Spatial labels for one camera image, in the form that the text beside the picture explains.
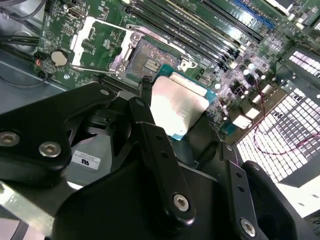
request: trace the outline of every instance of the black mounting arm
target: black mounting arm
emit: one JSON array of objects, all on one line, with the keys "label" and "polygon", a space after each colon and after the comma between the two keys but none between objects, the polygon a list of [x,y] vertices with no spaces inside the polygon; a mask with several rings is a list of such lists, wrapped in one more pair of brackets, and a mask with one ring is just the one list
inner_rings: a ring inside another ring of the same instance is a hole
[{"label": "black mounting arm", "polygon": [[151,93],[143,86],[142,98],[116,97],[91,83],[0,115],[0,186],[6,186],[0,187],[0,197],[11,186],[20,193],[38,187],[55,198],[57,186],[65,182],[71,146],[106,134],[111,136],[112,173],[66,196],[58,211],[51,211],[53,240],[288,239],[271,238],[260,224],[265,213],[256,215],[248,179],[272,191],[268,201],[296,229],[292,239],[316,239],[310,229],[299,227],[303,219],[294,209],[287,214],[286,199],[272,182],[261,180],[266,177],[259,174],[262,170],[253,172],[251,162],[243,169],[235,164],[234,149],[225,142],[211,161],[213,177],[178,163],[165,131],[155,125],[151,98],[143,89]]}]

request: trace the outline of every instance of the metal sheet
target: metal sheet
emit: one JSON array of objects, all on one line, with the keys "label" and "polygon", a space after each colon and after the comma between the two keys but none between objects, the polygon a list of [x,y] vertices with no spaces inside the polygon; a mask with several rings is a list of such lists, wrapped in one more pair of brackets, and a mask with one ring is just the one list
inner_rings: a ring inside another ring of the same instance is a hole
[{"label": "metal sheet", "polygon": [[208,106],[204,97],[166,76],[153,85],[150,109],[155,124],[170,136],[184,136]]}]

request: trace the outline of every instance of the green circuit board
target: green circuit board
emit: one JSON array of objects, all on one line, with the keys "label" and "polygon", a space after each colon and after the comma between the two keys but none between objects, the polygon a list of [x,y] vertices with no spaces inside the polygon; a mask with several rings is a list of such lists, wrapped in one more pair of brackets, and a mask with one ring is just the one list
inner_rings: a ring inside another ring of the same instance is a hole
[{"label": "green circuit board", "polygon": [[[277,61],[291,46],[320,49],[305,30],[320,15],[318,0],[292,0],[290,11],[294,17],[266,0],[52,0],[45,7],[38,50],[49,56],[43,65],[51,79],[68,89],[103,76],[136,89],[143,76],[154,78],[169,65],[215,91],[231,108],[243,100],[231,91],[234,82],[255,90],[241,69],[245,61],[272,83]],[[122,59],[123,68],[114,70],[129,31],[142,37],[131,39],[134,47]],[[53,59],[57,51],[63,55]],[[189,67],[182,69],[185,61]],[[219,124],[218,98],[208,111]]]}]

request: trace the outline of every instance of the wire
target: wire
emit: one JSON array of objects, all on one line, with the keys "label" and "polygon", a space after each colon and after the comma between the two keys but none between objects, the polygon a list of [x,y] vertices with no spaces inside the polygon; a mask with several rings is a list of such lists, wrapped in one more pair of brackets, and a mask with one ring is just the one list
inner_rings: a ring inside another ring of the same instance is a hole
[{"label": "wire", "polygon": [[11,45],[2,44],[0,42],[0,49],[4,50],[8,54],[13,55],[16,58],[19,58],[19,59],[25,61],[26,63],[28,63],[30,65],[35,64],[35,60],[34,60],[33,56],[15,48],[15,47],[12,47]]},{"label": "wire", "polygon": [[9,16],[9,18],[14,19],[16,21],[25,21],[25,20],[29,20],[32,19],[35,15],[37,15],[37,13],[42,9],[42,7],[45,5],[46,0],[42,0],[39,4],[39,6],[29,15],[26,16],[20,16],[15,12],[10,12],[9,10],[6,10],[5,8],[1,7],[1,10],[3,13],[5,13],[6,15]]},{"label": "wire", "polygon": [[5,36],[0,36],[0,43],[37,47],[39,45],[39,38],[33,37],[33,36],[5,35]]},{"label": "wire", "polygon": [[293,148],[291,148],[290,150],[287,150],[287,151],[283,151],[283,152],[267,152],[267,151],[264,151],[260,148],[258,142],[257,142],[257,139],[256,139],[256,135],[257,135],[257,131],[260,127],[260,124],[266,119],[266,109],[265,109],[265,101],[264,101],[264,94],[262,93],[260,87],[258,87],[259,89],[259,94],[260,94],[260,97],[261,97],[261,106],[262,106],[262,119],[261,121],[256,125],[255,129],[254,129],[254,133],[253,133],[253,143],[254,143],[254,146],[256,147],[256,149],[258,149],[261,153],[263,154],[267,154],[267,155],[273,155],[273,156],[282,156],[282,155],[285,155],[285,154],[288,154],[288,153],[291,153],[297,149],[299,149],[300,147],[306,145],[307,143],[309,143],[311,140],[313,140],[314,138],[316,137],[320,137],[320,133],[317,133],[317,134],[314,134],[308,138],[306,138],[305,140],[299,142],[298,144],[296,144]]},{"label": "wire", "polygon": [[46,69],[42,66],[42,61],[37,59],[36,60],[36,65],[44,72],[44,78],[42,81],[38,82],[38,83],[35,83],[35,84],[18,84],[18,83],[13,83],[11,81],[8,81],[6,79],[4,79],[1,75],[0,75],[0,81],[10,85],[10,86],[13,86],[13,87],[17,87],[17,88],[35,88],[35,87],[39,87],[41,85],[43,85],[48,79],[49,79],[49,74],[48,72],[46,71]]},{"label": "wire", "polygon": [[29,225],[20,221],[10,240],[22,240],[26,236]]},{"label": "wire", "polygon": [[15,44],[15,45],[33,46],[33,47],[37,47],[39,45],[38,42],[15,41],[15,40],[7,40],[7,41],[0,41],[0,42],[3,44]]},{"label": "wire", "polygon": [[[4,8],[0,7],[0,14],[3,14],[3,13],[4,13]],[[34,26],[32,23],[28,22],[27,20],[19,20],[19,19],[13,19],[13,20],[22,24],[23,26],[25,26],[27,29],[34,32],[38,36],[40,35],[40,32],[41,32],[40,29]]]}]

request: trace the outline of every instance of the ventilation grid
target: ventilation grid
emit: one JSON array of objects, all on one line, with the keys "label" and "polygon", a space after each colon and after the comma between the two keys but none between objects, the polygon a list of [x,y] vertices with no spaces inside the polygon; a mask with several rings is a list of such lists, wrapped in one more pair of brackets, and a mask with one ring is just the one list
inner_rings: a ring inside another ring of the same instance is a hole
[{"label": "ventilation grid", "polygon": [[289,60],[320,79],[320,63],[318,61],[313,60],[299,51],[295,51]]},{"label": "ventilation grid", "polygon": [[[268,153],[283,153],[306,138],[320,132],[320,107],[295,89],[259,125],[255,139],[257,145]],[[260,152],[254,144],[255,130],[251,130],[237,147],[243,161],[258,163],[277,183],[301,168],[320,153],[319,138],[284,155]]]}]

